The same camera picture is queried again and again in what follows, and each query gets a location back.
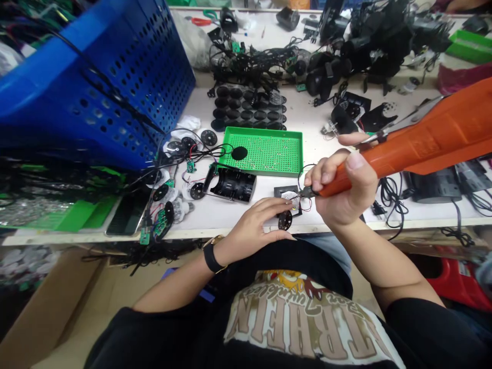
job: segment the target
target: floor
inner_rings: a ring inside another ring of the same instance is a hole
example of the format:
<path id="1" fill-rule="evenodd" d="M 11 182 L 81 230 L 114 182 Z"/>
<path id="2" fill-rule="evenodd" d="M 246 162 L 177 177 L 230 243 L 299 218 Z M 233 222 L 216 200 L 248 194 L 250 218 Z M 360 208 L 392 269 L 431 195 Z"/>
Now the floor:
<path id="1" fill-rule="evenodd" d="M 123 306 L 131 306 L 154 285 L 171 267 L 178 267 L 193 258 L 195 252 L 184 255 L 171 264 L 164 261 L 140 268 L 130 277 L 131 268 L 104 268 L 90 293 L 69 339 L 57 347 L 49 357 L 34 365 L 34 369 L 81 369 L 95 340 L 111 318 Z M 354 301 L 382 317 L 369 282 L 352 264 Z"/>

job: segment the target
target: cardboard box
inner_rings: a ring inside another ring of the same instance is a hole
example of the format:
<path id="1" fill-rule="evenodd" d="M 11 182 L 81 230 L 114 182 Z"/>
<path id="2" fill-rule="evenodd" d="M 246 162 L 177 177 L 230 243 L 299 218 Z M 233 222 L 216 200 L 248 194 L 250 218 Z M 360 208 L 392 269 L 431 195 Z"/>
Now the cardboard box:
<path id="1" fill-rule="evenodd" d="M 65 250 L 0 343 L 0 368 L 28 369 L 60 343 L 101 262 L 82 262 L 86 250 Z"/>

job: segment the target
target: white table surface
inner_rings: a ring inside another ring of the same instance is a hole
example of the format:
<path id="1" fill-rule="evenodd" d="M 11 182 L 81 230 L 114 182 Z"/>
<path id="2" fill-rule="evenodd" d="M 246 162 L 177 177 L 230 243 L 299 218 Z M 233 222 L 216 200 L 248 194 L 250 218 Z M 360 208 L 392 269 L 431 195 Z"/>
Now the white table surface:
<path id="1" fill-rule="evenodd" d="M 180 10 L 183 16 L 201 16 L 201 10 Z M 318 14 L 319 12 L 307 12 L 301 15 L 309 16 L 310 13 Z M 291 36 L 301 36 L 303 26 L 298 26 L 294 32 L 286 32 L 277 26 L 275 20 L 275 12 L 260 12 L 255 13 L 258 25 L 256 30 L 248 31 L 248 36 L 238 35 L 235 37 L 238 41 L 252 43 L 255 48 L 268 48 L 279 45 L 286 45 Z M 265 37 L 261 39 L 261 33 L 263 31 L 263 25 L 266 26 Z M 204 27 L 206 32 L 213 29 L 214 26 Z M 316 50 L 319 46 L 313 45 L 309 40 L 299 45 L 301 48 L 308 50 Z M 468 68 L 468 63 L 457 61 L 454 58 L 444 57 L 446 64 L 456 64 L 461 68 Z M 366 94 L 362 92 L 362 78 L 351 78 L 348 91 L 368 97 L 372 100 L 372 108 L 380 105 L 384 101 L 395 101 L 398 103 L 397 114 L 400 117 L 404 117 L 410 113 L 414 107 L 420 104 L 425 98 L 433 98 L 439 95 L 439 92 L 433 87 L 436 71 L 426 76 L 427 83 L 424 86 L 413 93 L 413 95 L 402 96 L 397 92 L 391 92 L 386 97 L 382 95 L 382 88 L 380 86 L 370 85 Z M 407 79 L 409 75 L 417 75 L 421 77 L 421 71 L 414 72 L 408 69 L 403 69 L 392 80 L 391 84 L 401 85 Z M 210 128 L 210 123 L 214 119 L 212 111 L 214 110 L 214 100 L 207 97 L 207 91 L 213 86 L 213 80 L 211 75 L 204 73 L 197 73 L 197 85 L 192 92 L 188 104 L 183 114 L 194 115 L 201 119 L 203 128 Z M 331 102 L 327 102 L 317 108 L 312 106 L 313 97 L 309 96 L 306 92 L 298 93 L 295 88 L 281 87 L 281 94 L 287 98 L 287 126 L 289 131 L 299 131 L 303 134 L 303 155 L 304 164 L 316 163 L 320 158 L 330 156 L 336 150 L 342 146 L 335 140 L 327 141 L 326 138 L 320 133 L 320 129 L 330 116 L 333 105 Z M 218 142 L 223 141 L 223 133 L 218 133 Z M 191 175 L 190 180 L 200 179 L 206 176 L 211 159 L 206 158 L 201 160 L 196 168 L 197 172 Z M 183 163 L 179 166 L 178 175 L 176 176 L 176 187 L 182 188 L 183 181 L 181 179 L 181 173 L 186 170 L 186 165 Z M 489 168 L 487 168 L 487 175 L 492 178 L 492 174 Z M 393 178 L 399 184 L 399 174 L 393 175 Z M 241 217 L 243 212 L 247 210 L 254 202 L 263 198 L 273 196 L 273 188 L 280 186 L 292 186 L 297 184 L 296 178 L 287 177 L 273 177 L 273 176 L 258 176 L 256 183 L 256 190 L 250 201 L 250 204 L 244 204 L 239 202 L 231 202 L 225 199 L 220 199 L 212 196 L 205 196 L 201 200 L 194 202 L 195 210 L 189 213 L 184 221 L 180 224 L 175 224 L 166 236 L 166 239 L 180 239 L 180 238 L 197 238 L 197 237 L 213 237 L 217 234 L 226 234 L 236 224 L 237 220 Z M 377 200 L 380 202 L 380 194 L 377 194 Z M 405 216 L 404 228 L 432 228 L 432 227 L 444 227 L 444 226 L 456 226 L 457 217 L 456 210 L 452 203 L 449 204 L 419 204 L 411 201 L 411 199 L 404 200 L 404 204 L 408 207 L 409 213 Z M 307 200 L 303 200 L 302 207 L 307 207 Z M 465 226 L 478 225 L 478 224 L 492 224 L 492 218 L 487 218 L 476 212 L 468 200 L 464 199 L 458 203 L 462 213 L 462 224 Z M 93 242 L 112 242 L 112 241 L 130 241 L 138 240 L 139 233 L 132 237 L 107 237 L 104 235 L 104 230 L 107 228 L 112 215 L 108 217 L 107 221 L 101 229 L 97 230 L 81 230 L 78 233 L 65 233 L 65 232 L 46 232 L 36 230 L 18 230 L 14 236 L 7 237 L 3 245 L 23 245 L 23 244 L 46 244 L 46 243 L 93 243 Z M 385 225 L 384 218 L 378 218 L 372 214 L 372 211 L 368 209 L 364 212 L 364 217 L 367 224 L 374 230 L 385 230 L 388 227 Z M 394 220 L 393 224 L 397 224 L 399 216 L 393 214 L 390 220 Z M 277 229 L 277 220 L 272 219 L 265 224 L 265 230 Z M 329 232 L 329 228 L 322 222 L 321 217 L 318 215 L 315 209 L 313 201 L 313 208 L 310 212 L 303 212 L 300 217 L 295 217 L 293 224 L 289 231 L 293 234 L 297 233 L 319 233 Z"/>

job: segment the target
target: green perforated tray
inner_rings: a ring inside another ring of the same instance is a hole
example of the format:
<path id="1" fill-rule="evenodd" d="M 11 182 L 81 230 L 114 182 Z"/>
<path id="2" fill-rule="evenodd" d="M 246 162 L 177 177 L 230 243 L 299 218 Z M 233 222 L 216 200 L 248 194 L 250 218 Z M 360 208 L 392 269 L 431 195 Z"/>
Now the green perforated tray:
<path id="1" fill-rule="evenodd" d="M 227 127 L 224 143 L 248 150 L 246 158 L 236 161 L 230 154 L 219 163 L 257 175 L 297 177 L 302 170 L 302 133 L 254 128 Z"/>

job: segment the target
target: black wristwatch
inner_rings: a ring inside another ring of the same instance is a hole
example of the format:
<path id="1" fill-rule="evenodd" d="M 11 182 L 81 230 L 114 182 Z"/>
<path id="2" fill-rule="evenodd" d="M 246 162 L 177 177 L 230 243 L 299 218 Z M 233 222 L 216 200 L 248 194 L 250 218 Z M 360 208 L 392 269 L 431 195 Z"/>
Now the black wristwatch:
<path id="1" fill-rule="evenodd" d="M 224 236 L 222 235 L 216 236 L 203 245 L 203 255 L 205 256 L 205 263 L 207 263 L 209 269 L 215 274 L 227 268 L 227 265 L 226 266 L 220 265 L 215 259 L 215 255 L 214 255 L 214 245 L 218 243 L 220 240 L 222 240 L 223 238 Z"/>

